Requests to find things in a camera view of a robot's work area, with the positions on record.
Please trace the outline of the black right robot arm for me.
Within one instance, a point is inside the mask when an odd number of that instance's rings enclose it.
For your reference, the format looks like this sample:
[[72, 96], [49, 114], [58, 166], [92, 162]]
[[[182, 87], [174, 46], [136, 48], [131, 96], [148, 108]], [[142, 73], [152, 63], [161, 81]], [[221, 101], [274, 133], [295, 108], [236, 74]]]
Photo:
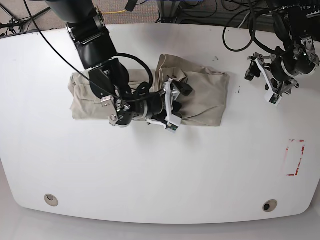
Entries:
[[[89, 71], [86, 79], [90, 89], [100, 99], [112, 126], [127, 127], [132, 121], [143, 120], [172, 132], [180, 127], [182, 118], [176, 114], [182, 106], [176, 99], [190, 95], [193, 89], [188, 84], [169, 78], [160, 90], [152, 92], [154, 77], [150, 68], [133, 55], [117, 52], [103, 14], [91, 0], [46, 3], [65, 22], [82, 65]], [[120, 57], [139, 63], [146, 70], [148, 81], [132, 89], [129, 72]]]

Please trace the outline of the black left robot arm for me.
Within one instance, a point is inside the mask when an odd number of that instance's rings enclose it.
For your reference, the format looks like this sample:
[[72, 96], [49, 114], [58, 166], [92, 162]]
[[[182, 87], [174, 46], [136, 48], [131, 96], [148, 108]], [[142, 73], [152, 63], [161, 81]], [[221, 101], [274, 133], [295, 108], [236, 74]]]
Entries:
[[272, 89], [275, 94], [291, 93], [292, 88], [299, 88], [298, 75], [309, 75], [320, 65], [314, 41], [320, 38], [316, 25], [310, 15], [319, 12], [318, 0], [268, 0], [268, 11], [272, 13], [273, 28], [283, 47], [272, 50], [255, 39], [254, 42], [269, 53], [270, 63], [259, 53], [248, 57], [251, 61], [245, 73], [245, 79], [252, 81], [261, 75], [258, 65], [271, 73], [265, 89]]

